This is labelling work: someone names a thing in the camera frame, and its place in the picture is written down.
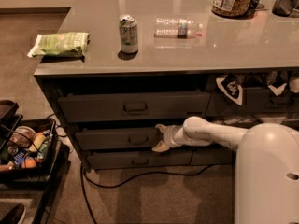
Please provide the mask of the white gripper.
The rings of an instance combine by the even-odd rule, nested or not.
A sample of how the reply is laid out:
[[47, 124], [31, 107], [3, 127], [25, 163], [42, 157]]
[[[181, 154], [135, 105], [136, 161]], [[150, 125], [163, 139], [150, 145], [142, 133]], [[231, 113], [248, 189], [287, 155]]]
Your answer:
[[157, 124], [155, 126], [162, 134], [162, 140], [151, 150], [157, 153], [168, 151], [170, 148], [181, 147], [183, 145], [183, 130], [181, 126], [165, 126]]

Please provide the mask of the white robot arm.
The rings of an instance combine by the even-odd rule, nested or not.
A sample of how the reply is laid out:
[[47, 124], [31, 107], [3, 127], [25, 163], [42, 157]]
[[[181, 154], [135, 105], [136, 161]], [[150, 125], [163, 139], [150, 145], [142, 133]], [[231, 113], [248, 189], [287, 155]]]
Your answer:
[[152, 149], [220, 144], [236, 152], [234, 224], [299, 224], [299, 132], [276, 123], [249, 129], [189, 117], [158, 124]]

